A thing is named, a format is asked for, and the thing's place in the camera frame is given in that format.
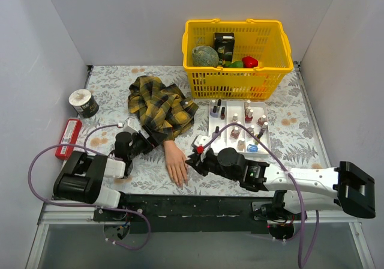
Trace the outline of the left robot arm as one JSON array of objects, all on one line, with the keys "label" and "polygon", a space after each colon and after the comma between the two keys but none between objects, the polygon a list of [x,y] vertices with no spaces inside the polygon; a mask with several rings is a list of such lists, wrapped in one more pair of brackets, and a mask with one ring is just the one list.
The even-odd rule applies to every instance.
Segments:
[{"label": "left robot arm", "polygon": [[128,207],[120,201],[121,193],[103,186],[103,180],[128,177],[133,159],[149,153],[167,138],[165,133],[153,131],[148,126],[143,128],[148,137],[139,131],[118,133],[112,157],[73,151],[54,183],[54,197],[107,207],[107,214],[113,220],[123,220]]}]

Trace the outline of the mannequin hand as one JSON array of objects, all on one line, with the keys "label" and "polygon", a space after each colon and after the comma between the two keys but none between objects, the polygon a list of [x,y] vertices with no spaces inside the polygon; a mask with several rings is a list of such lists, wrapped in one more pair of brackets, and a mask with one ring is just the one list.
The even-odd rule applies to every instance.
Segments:
[{"label": "mannequin hand", "polygon": [[163,142],[166,168],[170,179],[179,187],[188,184],[188,168],[185,154],[177,147],[175,141]]}]

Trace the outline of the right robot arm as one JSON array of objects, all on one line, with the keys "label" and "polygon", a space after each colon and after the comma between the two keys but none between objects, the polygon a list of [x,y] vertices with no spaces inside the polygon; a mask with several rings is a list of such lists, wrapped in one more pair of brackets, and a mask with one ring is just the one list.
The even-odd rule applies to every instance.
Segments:
[{"label": "right robot arm", "polygon": [[218,154],[198,147],[186,164],[199,174],[219,175],[237,181],[251,192],[275,192],[271,205],[278,219],[301,210],[341,210],[362,219],[376,216],[374,178],[352,162],[341,161],[336,168],[298,169],[288,172],[266,162],[247,160],[233,148]]}]

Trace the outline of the yellow plaid shirt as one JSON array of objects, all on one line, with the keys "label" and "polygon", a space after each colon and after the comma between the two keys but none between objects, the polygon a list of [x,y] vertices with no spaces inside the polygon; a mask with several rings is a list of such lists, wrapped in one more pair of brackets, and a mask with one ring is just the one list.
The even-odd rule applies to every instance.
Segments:
[{"label": "yellow plaid shirt", "polygon": [[198,105],[175,84],[166,86],[157,76],[140,76],[129,87],[129,113],[142,126],[167,135],[173,141],[194,125]]}]

